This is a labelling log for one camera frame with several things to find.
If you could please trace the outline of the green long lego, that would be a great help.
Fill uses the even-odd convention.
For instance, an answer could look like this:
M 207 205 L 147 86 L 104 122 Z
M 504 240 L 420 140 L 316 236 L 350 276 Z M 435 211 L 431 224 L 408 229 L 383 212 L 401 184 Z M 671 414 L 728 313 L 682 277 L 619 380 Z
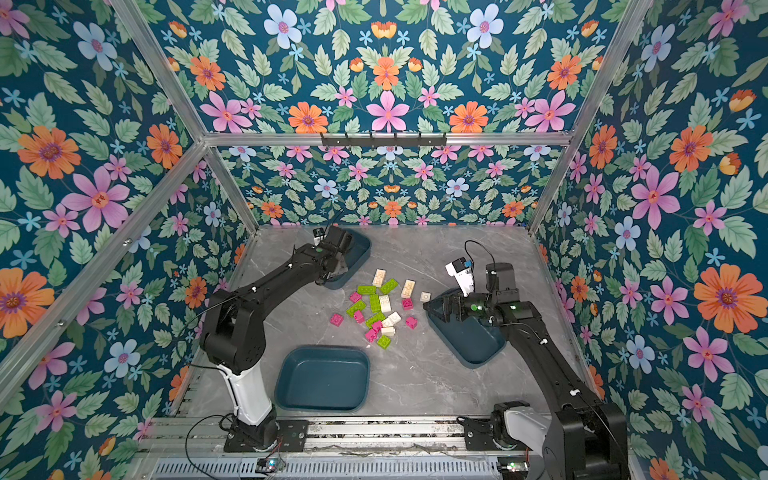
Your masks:
M 373 313 L 379 313 L 382 311 L 381 309 L 381 302 L 380 302 L 380 296 L 377 294 L 372 294 L 369 296 L 369 303 L 370 303 L 370 309 Z
M 391 293 L 393 290 L 395 290 L 395 289 L 396 289 L 398 286 L 399 286 L 399 283 L 398 283 L 398 281 L 397 281 L 397 280 L 395 280 L 395 279 L 390 279 L 390 280 L 388 280 L 387 282 L 385 282 L 385 283 L 384 283 L 384 284 L 383 284 L 383 285 L 382 285 L 382 286 L 379 288 L 379 290 L 380 290 L 380 292 L 381 292 L 383 295 L 388 295 L 388 294 L 389 294 L 389 293 Z

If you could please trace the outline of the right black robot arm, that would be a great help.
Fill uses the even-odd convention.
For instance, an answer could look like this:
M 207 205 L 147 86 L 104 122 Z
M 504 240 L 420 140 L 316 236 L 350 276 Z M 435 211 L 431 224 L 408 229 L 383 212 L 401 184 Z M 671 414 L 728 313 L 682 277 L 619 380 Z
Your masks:
M 525 361 L 549 409 L 539 414 L 524 402 L 496 405 L 490 421 L 495 443 L 524 444 L 542 458 L 552 479 L 629 478 L 625 414 L 576 374 L 537 307 L 521 299 L 513 266 L 487 265 L 483 292 L 476 291 L 473 271 L 462 259 L 446 270 L 458 288 L 426 302 L 425 310 L 445 323 L 474 319 L 498 329 Z

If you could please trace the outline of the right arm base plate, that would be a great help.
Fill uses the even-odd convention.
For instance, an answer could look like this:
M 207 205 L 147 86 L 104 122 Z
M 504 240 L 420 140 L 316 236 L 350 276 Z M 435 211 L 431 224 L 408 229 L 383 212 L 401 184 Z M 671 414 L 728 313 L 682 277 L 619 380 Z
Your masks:
M 502 451 L 514 447 L 495 435 L 490 419 L 459 416 L 456 421 L 463 428 L 467 451 Z

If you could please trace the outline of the green lego mid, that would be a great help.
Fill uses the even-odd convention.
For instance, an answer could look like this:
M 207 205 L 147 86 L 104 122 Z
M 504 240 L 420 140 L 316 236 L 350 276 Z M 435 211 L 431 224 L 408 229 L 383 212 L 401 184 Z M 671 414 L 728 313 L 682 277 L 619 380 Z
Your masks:
M 352 306 L 350 306 L 346 313 L 350 317 L 354 317 L 357 312 L 363 311 L 367 307 L 366 303 L 362 300 L 359 300 L 355 302 Z

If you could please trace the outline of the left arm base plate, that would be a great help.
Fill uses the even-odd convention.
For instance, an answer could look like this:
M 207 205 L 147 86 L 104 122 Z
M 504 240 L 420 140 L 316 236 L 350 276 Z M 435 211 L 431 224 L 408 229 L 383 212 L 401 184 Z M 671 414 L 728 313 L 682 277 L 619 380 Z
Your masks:
M 308 429 L 309 422 L 301 419 L 268 419 L 263 425 L 247 425 L 236 419 L 223 449 L 226 453 L 302 452 Z

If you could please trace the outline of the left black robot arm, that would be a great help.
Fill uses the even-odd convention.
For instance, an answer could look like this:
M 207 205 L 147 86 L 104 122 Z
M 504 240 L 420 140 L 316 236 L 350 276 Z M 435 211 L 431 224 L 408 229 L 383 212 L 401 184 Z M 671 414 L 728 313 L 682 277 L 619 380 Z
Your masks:
M 232 434 L 266 450 L 277 441 L 276 409 L 264 384 L 265 320 L 293 294 L 314 283 L 341 288 L 370 257 L 371 240 L 330 225 L 262 278 L 234 291 L 220 290 L 205 313 L 200 348 L 221 373 L 233 403 Z

